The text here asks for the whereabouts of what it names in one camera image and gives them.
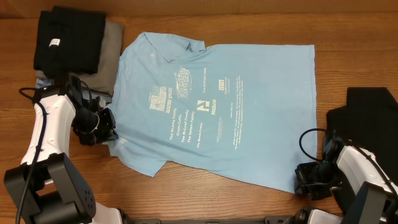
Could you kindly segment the light blue printed t-shirt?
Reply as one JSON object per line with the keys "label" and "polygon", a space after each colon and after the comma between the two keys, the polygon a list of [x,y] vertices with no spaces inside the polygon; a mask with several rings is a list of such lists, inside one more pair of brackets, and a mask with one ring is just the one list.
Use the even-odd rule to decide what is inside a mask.
{"label": "light blue printed t-shirt", "polygon": [[168,161],[285,192],[317,153],[313,45],[206,46],[143,32],[123,52],[109,108],[124,165]]}

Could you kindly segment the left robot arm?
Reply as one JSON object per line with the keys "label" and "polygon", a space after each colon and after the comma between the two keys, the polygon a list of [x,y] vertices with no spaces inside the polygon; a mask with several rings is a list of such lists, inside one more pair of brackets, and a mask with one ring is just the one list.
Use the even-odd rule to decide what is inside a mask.
{"label": "left robot arm", "polygon": [[96,201],[69,158],[71,133],[86,146],[118,138],[111,110],[101,107],[99,98],[84,99],[83,87],[87,87],[85,82],[68,75],[26,96],[35,109],[30,145],[21,164],[4,175],[4,185],[17,207],[16,223],[131,222],[120,208]]}

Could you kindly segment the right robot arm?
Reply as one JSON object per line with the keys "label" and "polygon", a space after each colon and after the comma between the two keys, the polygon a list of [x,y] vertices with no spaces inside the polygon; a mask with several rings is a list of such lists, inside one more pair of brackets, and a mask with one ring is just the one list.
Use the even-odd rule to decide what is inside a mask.
{"label": "right robot arm", "polygon": [[336,135],[325,139],[322,158],[295,169],[295,193],[312,200],[334,196],[343,216],[307,208],[286,223],[397,223],[397,186],[374,154]]}

